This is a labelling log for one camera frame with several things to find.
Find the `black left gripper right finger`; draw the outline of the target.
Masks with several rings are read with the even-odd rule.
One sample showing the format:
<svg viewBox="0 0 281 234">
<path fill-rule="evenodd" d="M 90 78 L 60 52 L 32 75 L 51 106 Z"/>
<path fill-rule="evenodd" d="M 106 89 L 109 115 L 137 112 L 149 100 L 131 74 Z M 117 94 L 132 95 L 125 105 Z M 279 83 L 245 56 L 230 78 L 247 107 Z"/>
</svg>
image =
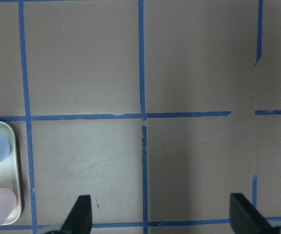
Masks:
<svg viewBox="0 0 281 234">
<path fill-rule="evenodd" d="M 276 228 L 273 228 L 241 193 L 230 194 L 229 221 L 235 234 L 276 233 Z"/>
</svg>

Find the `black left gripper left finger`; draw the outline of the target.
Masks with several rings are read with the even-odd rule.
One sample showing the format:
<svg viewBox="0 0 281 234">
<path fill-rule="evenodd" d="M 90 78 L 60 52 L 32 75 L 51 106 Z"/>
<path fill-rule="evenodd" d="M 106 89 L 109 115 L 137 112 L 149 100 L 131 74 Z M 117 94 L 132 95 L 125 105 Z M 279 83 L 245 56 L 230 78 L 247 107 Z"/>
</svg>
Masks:
<svg viewBox="0 0 281 234">
<path fill-rule="evenodd" d="M 80 195 L 61 227 L 62 234 L 89 234 L 92 230 L 90 195 Z"/>
</svg>

